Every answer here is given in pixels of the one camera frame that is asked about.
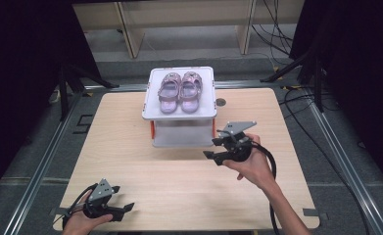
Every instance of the gray floor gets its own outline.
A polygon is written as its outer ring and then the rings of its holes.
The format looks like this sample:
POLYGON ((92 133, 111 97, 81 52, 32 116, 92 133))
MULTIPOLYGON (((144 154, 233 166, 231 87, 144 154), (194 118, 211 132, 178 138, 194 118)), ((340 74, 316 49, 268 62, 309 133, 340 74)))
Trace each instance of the gray floor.
MULTIPOLYGON (((295 31, 295 25, 292 24, 283 25, 281 28, 288 36, 292 36, 295 31)), ((154 68, 211 66, 215 71, 215 80, 219 84, 222 84, 221 82, 240 84, 239 82, 244 81, 259 87, 271 87, 275 91, 277 100, 282 102, 287 90, 281 89, 281 86, 296 84, 295 77, 299 70, 293 70, 283 79, 274 83, 259 83, 259 79, 273 74, 273 67, 283 68, 284 65, 280 63, 289 63, 290 60, 276 50, 271 52, 270 48, 262 43, 255 33, 252 33, 249 55, 240 55, 232 26, 148 29, 139 56, 135 60, 128 57, 122 35, 115 30, 90 31, 86 33, 86 38, 103 77, 121 84, 122 87, 131 84, 146 84, 150 70, 154 68)), ((89 80, 84 80, 84 82, 87 86, 95 85, 89 80)), ((304 94, 305 90, 296 90, 291 92, 290 98, 304 94)), ((77 126, 77 122, 82 115, 95 114, 102 95, 103 93, 98 92, 90 96, 83 96, 75 106, 57 152, 48 165, 36 197, 30 203, 30 209, 19 229, 19 234, 59 234, 52 229, 53 216, 49 213, 61 202, 86 137, 86 134, 75 133, 85 128, 77 126)), ((296 118, 301 125, 328 155, 329 160, 341 170, 312 114, 310 102, 310 100, 299 99, 290 102, 289 107, 296 113, 296 118)), ((365 149, 358 144, 359 137, 330 95, 324 96, 324 107, 326 117, 383 217, 383 173, 365 149)), ((282 115, 287 117, 286 124, 310 187, 313 201, 321 214, 321 224, 313 233, 364 234, 359 208, 352 195, 342 184, 327 159, 294 118, 289 116, 284 105, 281 106, 281 110, 282 115)), ((29 180, 37 171, 48 144, 60 124, 59 119, 60 104, 52 103, 30 134, 31 142, 22 146, 0 181, 0 234, 6 230, 29 180)), ((92 117, 85 117, 83 122, 91 122, 91 119, 92 117)), ((371 234, 376 234, 374 232, 377 231, 376 229, 371 227, 369 229, 371 234)), ((262 231, 261 233, 272 234, 272 231, 262 231)), ((147 234, 227 233, 149 232, 147 234)))

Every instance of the wooden table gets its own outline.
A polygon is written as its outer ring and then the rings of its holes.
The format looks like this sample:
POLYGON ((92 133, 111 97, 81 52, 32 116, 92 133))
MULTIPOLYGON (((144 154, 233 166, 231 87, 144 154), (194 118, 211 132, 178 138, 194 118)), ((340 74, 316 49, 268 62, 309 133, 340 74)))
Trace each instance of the wooden table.
MULTIPOLYGON (((259 134, 274 155, 277 182, 308 228, 318 217, 285 121, 271 89, 215 91, 226 105, 217 107, 216 128, 228 121, 255 120, 247 133, 259 134)), ((67 208, 89 185, 106 178, 120 186, 110 206, 135 203, 122 222, 97 227, 105 231, 202 231, 270 229, 268 200, 237 172, 207 160, 204 150, 166 149, 152 145, 150 123, 141 116, 144 92, 110 93, 101 101, 74 168, 61 207, 67 208)), ((61 223, 54 225, 61 229, 61 223)))

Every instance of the hand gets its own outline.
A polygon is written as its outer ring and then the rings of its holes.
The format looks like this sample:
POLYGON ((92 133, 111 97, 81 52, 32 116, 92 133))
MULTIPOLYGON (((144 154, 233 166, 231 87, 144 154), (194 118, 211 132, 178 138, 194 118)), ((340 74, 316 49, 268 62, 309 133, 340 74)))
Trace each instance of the hand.
MULTIPOLYGON (((80 203, 84 203, 90 193, 91 190, 81 198, 80 203)), ((74 212, 63 230, 63 235, 87 235, 93 228, 102 223, 109 222, 112 218, 113 216, 111 214, 105 214, 97 218, 89 218, 83 211, 74 212)))
MULTIPOLYGON (((258 135, 246 134, 254 142, 261 144, 261 138, 258 135)), ((225 160, 223 165, 239 172, 238 180, 247 178, 250 182, 265 190, 276 182, 267 163, 267 158, 260 150, 252 148, 249 158, 244 162, 234 162, 233 160, 225 160)))

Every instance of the light wood surface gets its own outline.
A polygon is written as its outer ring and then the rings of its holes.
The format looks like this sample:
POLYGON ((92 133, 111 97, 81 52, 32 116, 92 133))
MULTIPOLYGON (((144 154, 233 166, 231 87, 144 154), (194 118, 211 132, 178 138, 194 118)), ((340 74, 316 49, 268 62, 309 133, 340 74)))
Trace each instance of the light wood surface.
MULTIPOLYGON (((217 107, 216 128, 228 121, 255 120, 247 133, 259 134, 274 155, 277 181, 308 228, 317 217, 311 194, 271 89, 215 91, 226 105, 217 107)), ((164 149, 152 146, 150 123, 141 116, 144 92, 110 93, 101 101, 61 203, 67 208, 87 186, 107 178, 120 186, 110 206, 135 203, 122 222, 99 226, 106 231, 201 231, 270 229, 268 200, 237 172, 207 160, 204 150, 222 147, 164 149)), ((54 225, 61 229, 61 222, 54 225)))

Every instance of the shoe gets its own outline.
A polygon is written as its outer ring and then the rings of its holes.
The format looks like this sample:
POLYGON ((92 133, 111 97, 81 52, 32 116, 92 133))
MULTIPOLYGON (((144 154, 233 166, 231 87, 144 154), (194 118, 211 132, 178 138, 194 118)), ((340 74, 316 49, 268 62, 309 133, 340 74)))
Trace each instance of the shoe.
POLYGON ((171 72, 164 77, 158 91, 161 111, 164 114, 170 114, 176 110, 180 84, 181 76, 176 72, 171 72))
POLYGON ((183 112, 194 113, 198 110, 202 89, 203 80, 196 72, 188 71, 182 77, 179 101, 183 112))

